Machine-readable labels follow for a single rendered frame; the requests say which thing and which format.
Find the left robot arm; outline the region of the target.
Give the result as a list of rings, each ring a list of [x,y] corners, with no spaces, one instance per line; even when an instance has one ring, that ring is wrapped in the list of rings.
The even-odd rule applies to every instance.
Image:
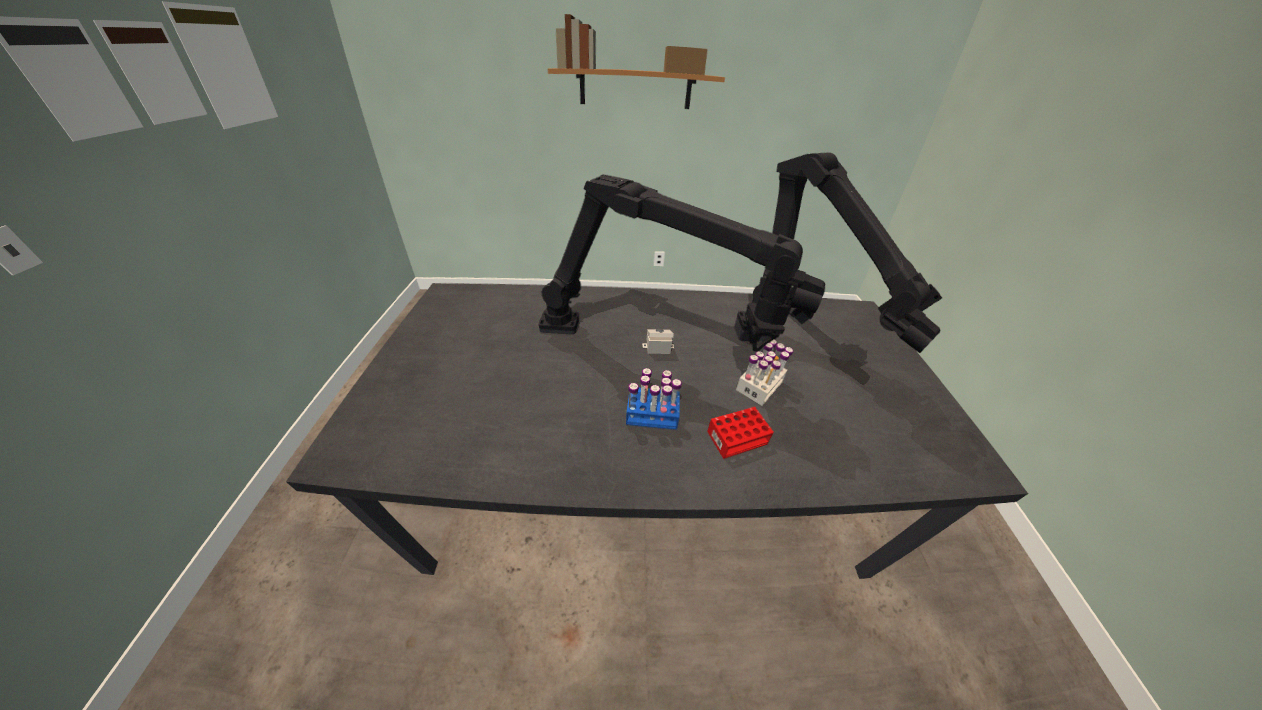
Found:
[[[803,190],[806,179],[811,182],[811,185],[827,195],[859,240],[893,298],[893,304],[880,315],[881,327],[895,330],[901,335],[900,339],[921,353],[940,333],[940,328],[923,311],[939,301],[941,295],[907,261],[854,189],[837,156],[833,153],[805,154],[777,163],[777,172],[779,194],[772,233],[794,240]]]

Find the white test tube rack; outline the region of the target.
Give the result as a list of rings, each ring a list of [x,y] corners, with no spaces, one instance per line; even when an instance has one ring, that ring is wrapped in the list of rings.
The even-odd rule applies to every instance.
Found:
[[[755,385],[753,383],[753,377],[755,376],[752,376],[752,378],[750,381],[745,380],[745,375],[746,375],[746,372],[745,372],[745,375],[742,375],[740,377],[740,383],[737,386],[737,391],[740,393],[743,393],[746,397],[753,400],[756,404],[760,404],[761,406],[764,406],[764,402],[766,402],[769,400],[769,397],[775,392],[775,390],[780,386],[780,383],[782,383],[782,380],[784,380],[784,377],[785,377],[786,373],[787,373],[787,370],[782,370],[782,372],[779,376],[774,377],[774,381],[772,381],[772,383],[770,386],[770,385],[765,383],[766,380],[769,378],[769,375],[765,376],[764,380],[760,381],[758,385]],[[766,388],[766,390],[764,390],[764,388]]]

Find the red tube rack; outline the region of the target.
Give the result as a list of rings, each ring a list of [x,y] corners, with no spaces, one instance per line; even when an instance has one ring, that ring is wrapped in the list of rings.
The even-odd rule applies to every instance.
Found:
[[[747,417],[743,417],[742,415]],[[738,417],[740,420],[734,420],[734,417]],[[728,420],[729,422],[724,422],[724,420]],[[716,422],[721,422],[722,425],[717,425]],[[714,441],[723,459],[753,450],[758,446],[769,445],[769,441],[774,435],[772,429],[769,428],[769,424],[755,407],[711,419],[707,433],[711,435],[711,439]]]

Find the blue test tube rack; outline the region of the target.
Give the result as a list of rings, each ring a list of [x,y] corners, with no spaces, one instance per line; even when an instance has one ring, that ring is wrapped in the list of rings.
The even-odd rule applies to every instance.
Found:
[[[671,395],[670,395],[669,404],[668,404],[668,412],[661,412],[660,411],[660,406],[661,406],[661,404],[660,404],[660,393],[658,395],[658,409],[656,409],[655,412],[650,411],[650,402],[651,402],[650,388],[647,388],[647,402],[646,404],[640,402],[640,397],[641,397],[641,388],[639,388],[639,392],[637,392],[636,409],[631,410],[631,409],[628,409],[628,405],[627,405],[626,425],[644,426],[644,428],[663,428],[663,429],[676,430],[678,421],[679,421],[679,393],[678,393],[676,406],[671,406],[671,404],[670,404],[671,402]],[[642,411],[640,409],[645,409],[645,410]],[[675,412],[671,414],[671,411],[675,411]],[[631,417],[630,415],[635,415],[635,416]],[[642,417],[642,416],[645,416],[645,417]],[[650,420],[650,417],[655,417],[655,420]],[[660,417],[665,417],[664,421],[661,421]],[[674,419],[674,420],[671,420],[671,419]],[[673,421],[673,422],[670,422],[670,421]]]

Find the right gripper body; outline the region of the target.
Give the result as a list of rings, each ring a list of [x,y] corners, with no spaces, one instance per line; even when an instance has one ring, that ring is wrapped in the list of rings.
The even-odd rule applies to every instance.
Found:
[[[769,301],[767,299],[762,298],[762,294],[760,294],[758,303],[748,303],[747,308],[750,308],[750,310],[747,313],[747,318],[753,333],[764,334],[766,332],[765,334],[772,334],[776,330],[775,334],[782,334],[782,332],[785,330],[782,325],[770,324],[776,306],[782,304],[784,301],[782,303]]]

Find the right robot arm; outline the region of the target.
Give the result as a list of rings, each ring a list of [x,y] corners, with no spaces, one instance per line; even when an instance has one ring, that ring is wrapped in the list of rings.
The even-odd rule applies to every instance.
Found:
[[[541,289],[541,298],[546,301],[546,317],[543,311],[539,322],[540,329],[575,330],[579,313],[572,311],[569,299],[581,295],[581,280],[575,281],[581,276],[579,271],[608,208],[634,219],[637,217],[651,219],[729,248],[774,271],[767,274],[761,294],[769,301],[786,301],[776,306],[770,324],[784,325],[789,314],[803,324],[811,319],[822,303],[825,282],[798,270],[801,264],[803,248],[796,240],[755,230],[721,214],[659,194],[658,190],[639,182],[618,177],[602,174],[586,182],[583,189],[586,198],[567,243],[562,264],[557,269],[551,284],[548,282]],[[775,243],[776,241],[777,243]],[[793,295],[789,295],[791,286],[794,286]]]

